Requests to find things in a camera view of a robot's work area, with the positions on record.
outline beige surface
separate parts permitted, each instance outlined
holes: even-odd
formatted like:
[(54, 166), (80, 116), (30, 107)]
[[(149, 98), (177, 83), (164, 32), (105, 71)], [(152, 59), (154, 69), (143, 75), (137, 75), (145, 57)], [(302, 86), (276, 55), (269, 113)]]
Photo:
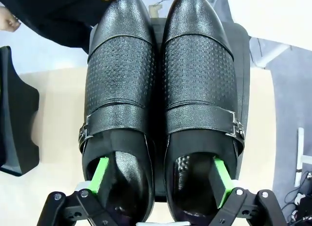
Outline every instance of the beige surface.
[[(83, 181), (78, 130), (83, 122), (85, 76), (86, 69), (21, 76), (40, 93), (32, 132), (40, 148), (40, 164), (22, 177), (0, 172), (0, 225), (36, 225), (50, 192), (63, 191), (69, 195), (76, 184)], [(244, 186), (254, 191), (272, 188), (274, 161), (272, 78), (269, 71), (252, 69), (248, 133), (240, 175)], [(149, 222), (156, 221), (172, 221), (166, 204), (155, 204)]]

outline black leather shoe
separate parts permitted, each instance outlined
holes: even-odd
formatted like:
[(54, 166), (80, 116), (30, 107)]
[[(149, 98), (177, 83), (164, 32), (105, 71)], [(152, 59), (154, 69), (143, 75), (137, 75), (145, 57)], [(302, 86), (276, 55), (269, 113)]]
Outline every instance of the black leather shoe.
[(217, 212), (208, 179), (217, 156), (234, 179), (238, 136), (233, 55), (222, 24), (206, 0), (175, 0), (165, 26), (167, 201), (176, 221), (208, 225)]
[(113, 0), (90, 45), (82, 166), (92, 179), (109, 158), (98, 197), (118, 225), (144, 222), (154, 203), (148, 114), (155, 37), (141, 0)]

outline silver buckle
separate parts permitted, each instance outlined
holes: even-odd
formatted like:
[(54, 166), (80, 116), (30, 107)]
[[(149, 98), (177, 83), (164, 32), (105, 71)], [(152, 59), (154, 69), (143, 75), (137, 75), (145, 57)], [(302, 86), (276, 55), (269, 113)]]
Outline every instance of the silver buckle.
[(242, 139), (245, 141), (245, 131), (244, 126), (236, 119), (235, 112), (228, 110), (233, 115), (233, 131), (232, 133), (226, 133), (226, 135), (230, 137), (234, 137), (236, 139)]
[(84, 153), (86, 141), (91, 137), (93, 137), (88, 135), (88, 124), (90, 116), (91, 115), (88, 115), (86, 117), (86, 122), (83, 123), (82, 127), (79, 130), (78, 142), (79, 142), (79, 150), (81, 151), (82, 154)]

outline shoe toe cap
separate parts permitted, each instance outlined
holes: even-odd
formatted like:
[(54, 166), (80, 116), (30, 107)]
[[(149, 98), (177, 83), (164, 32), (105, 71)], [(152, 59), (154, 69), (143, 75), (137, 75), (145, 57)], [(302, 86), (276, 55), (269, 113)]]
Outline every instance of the shoe toe cap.
[(178, 36), (202, 35), (231, 52), (222, 23), (206, 0), (174, 0), (165, 30), (164, 43)]
[(113, 0), (92, 36), (89, 57), (107, 40), (132, 36), (153, 43), (151, 21), (142, 0)]

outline shoe strap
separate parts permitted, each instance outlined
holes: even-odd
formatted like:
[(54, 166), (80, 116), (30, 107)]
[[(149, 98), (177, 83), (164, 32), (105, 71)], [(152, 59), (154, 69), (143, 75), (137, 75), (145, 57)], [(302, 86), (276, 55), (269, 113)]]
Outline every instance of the shoe strap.
[(209, 104), (187, 104), (166, 112), (167, 135), (189, 129), (211, 129), (224, 132), (245, 144), (243, 125), (233, 111)]
[(147, 111), (136, 105), (102, 106), (91, 115), (79, 131), (79, 149), (83, 154), (86, 141), (95, 134), (110, 129), (132, 129), (147, 134)]

